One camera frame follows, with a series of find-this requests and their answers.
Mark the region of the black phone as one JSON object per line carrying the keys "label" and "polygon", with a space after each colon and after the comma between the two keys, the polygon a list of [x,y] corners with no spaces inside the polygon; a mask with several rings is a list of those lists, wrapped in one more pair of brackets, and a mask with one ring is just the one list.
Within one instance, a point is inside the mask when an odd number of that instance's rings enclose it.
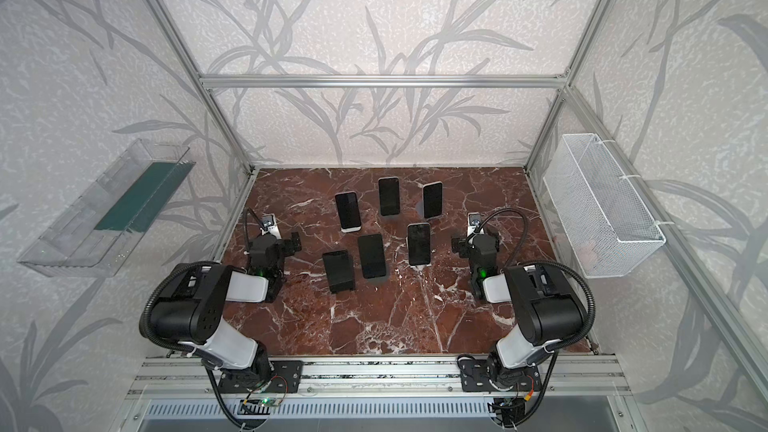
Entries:
{"label": "black phone", "polygon": [[386,276],[387,264],[381,234],[371,234],[359,237],[358,250],[364,278],[375,279]]}
{"label": "black phone", "polygon": [[431,227],[428,223],[407,227],[408,262],[411,266],[431,263]]}

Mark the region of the silver phone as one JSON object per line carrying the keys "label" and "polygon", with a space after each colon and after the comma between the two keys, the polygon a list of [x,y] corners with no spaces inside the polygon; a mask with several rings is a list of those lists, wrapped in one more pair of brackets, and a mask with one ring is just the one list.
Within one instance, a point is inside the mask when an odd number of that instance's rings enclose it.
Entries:
{"label": "silver phone", "polygon": [[423,216],[432,219],[443,214],[443,183],[433,182],[422,187]]}

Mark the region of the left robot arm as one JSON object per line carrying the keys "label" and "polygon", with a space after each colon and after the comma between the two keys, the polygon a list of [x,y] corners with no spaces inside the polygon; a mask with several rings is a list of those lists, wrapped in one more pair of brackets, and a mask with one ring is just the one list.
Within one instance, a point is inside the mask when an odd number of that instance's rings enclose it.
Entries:
{"label": "left robot arm", "polygon": [[275,302],[285,283],[285,259],[301,249],[296,232],[289,239],[265,232],[248,242],[244,268],[211,261],[178,264],[151,293],[140,316],[140,334],[220,371],[217,384],[227,393],[297,392],[303,363],[272,363],[266,346],[230,325],[223,312],[229,302]]}

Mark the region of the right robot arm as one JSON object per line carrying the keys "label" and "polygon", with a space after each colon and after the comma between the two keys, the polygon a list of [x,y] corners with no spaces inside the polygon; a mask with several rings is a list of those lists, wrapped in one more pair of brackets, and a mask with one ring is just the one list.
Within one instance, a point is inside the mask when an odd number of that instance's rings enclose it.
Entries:
{"label": "right robot arm", "polygon": [[454,237],[451,249],[469,261],[472,290],[488,303],[510,303],[515,326],[487,358],[457,357],[465,392],[525,392],[546,388],[539,366],[581,341],[596,319],[594,294],[585,279],[561,263],[538,260],[499,268],[495,235]]}

